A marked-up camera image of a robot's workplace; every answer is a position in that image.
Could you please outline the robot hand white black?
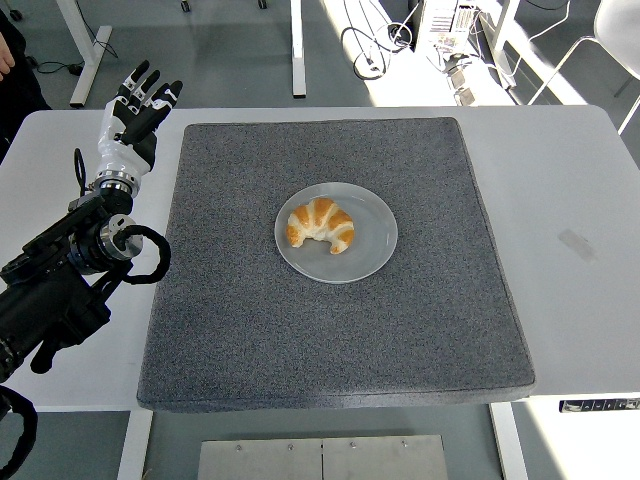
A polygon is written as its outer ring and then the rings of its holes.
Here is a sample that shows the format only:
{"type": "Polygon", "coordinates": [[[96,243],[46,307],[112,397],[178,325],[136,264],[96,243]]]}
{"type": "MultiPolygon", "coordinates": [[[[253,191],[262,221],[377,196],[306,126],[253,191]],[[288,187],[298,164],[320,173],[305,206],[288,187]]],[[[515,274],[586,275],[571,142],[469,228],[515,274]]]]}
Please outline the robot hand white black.
{"type": "Polygon", "coordinates": [[[160,72],[149,68],[142,61],[105,106],[98,141],[102,171],[141,178],[154,167],[156,130],[176,106],[183,83],[158,85],[160,72]]]}

